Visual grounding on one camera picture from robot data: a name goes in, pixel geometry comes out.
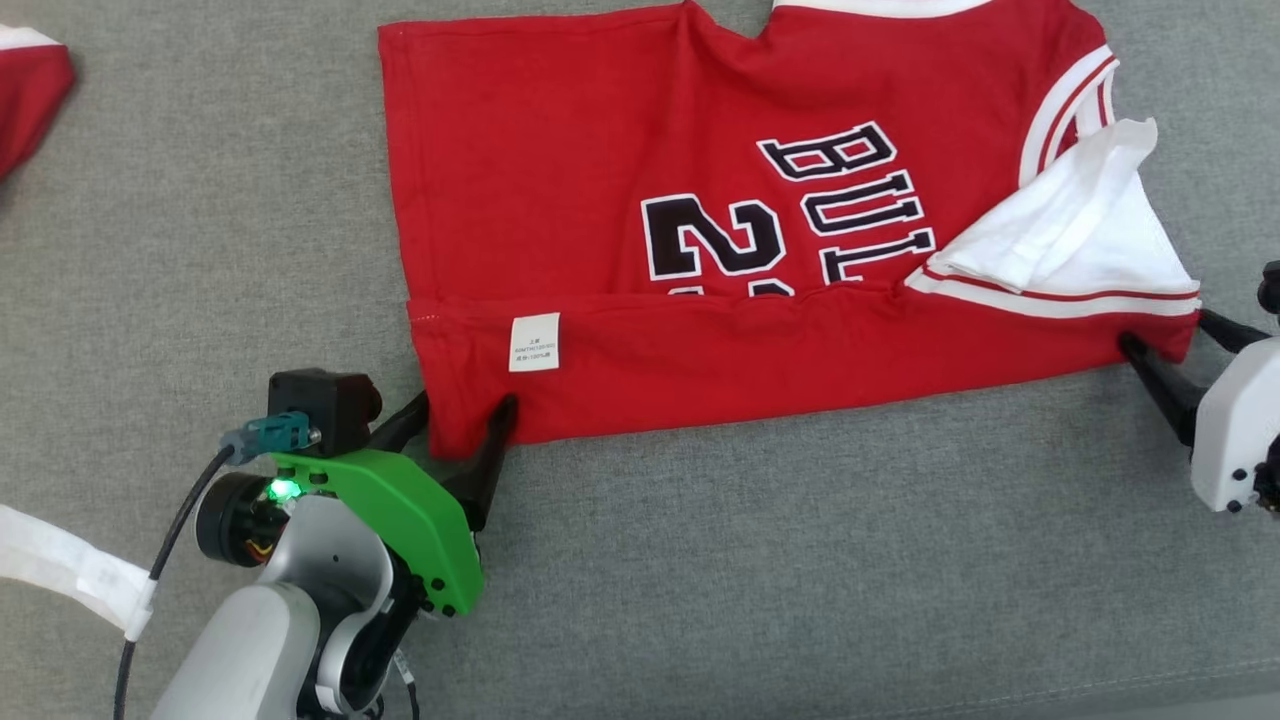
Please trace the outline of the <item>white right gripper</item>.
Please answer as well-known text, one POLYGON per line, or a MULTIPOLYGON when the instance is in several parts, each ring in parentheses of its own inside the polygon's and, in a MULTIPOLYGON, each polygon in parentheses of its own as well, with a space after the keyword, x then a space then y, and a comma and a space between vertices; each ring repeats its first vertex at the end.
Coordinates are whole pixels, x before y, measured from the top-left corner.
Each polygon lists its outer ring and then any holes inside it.
POLYGON ((1260 498, 1254 470, 1279 432, 1279 338, 1210 309, 1201 310, 1198 327, 1238 354, 1208 389, 1137 334, 1121 333, 1117 346, 1178 441, 1193 447, 1196 496, 1224 512, 1260 498))

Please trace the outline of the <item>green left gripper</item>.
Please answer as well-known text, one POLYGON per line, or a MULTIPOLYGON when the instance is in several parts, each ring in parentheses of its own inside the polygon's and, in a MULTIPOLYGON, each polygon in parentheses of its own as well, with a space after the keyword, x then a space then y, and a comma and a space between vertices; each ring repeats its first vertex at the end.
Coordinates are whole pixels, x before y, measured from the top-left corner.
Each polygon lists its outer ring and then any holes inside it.
POLYGON ((300 560, 335 573, 334 583, 379 609, 388 582, 358 579, 357 571, 383 571, 387 552, 420 577, 430 602, 456 615, 470 614, 484 574, 472 532, 486 527, 518 400, 506 395, 486 420, 483 442, 471 459, 445 478, 445 489, 402 455, 424 434, 430 416, 426 392, 419 392, 370 434, 370 448, 335 457, 274 454, 282 471, 291 469, 303 489, 275 547, 275 559, 300 560))

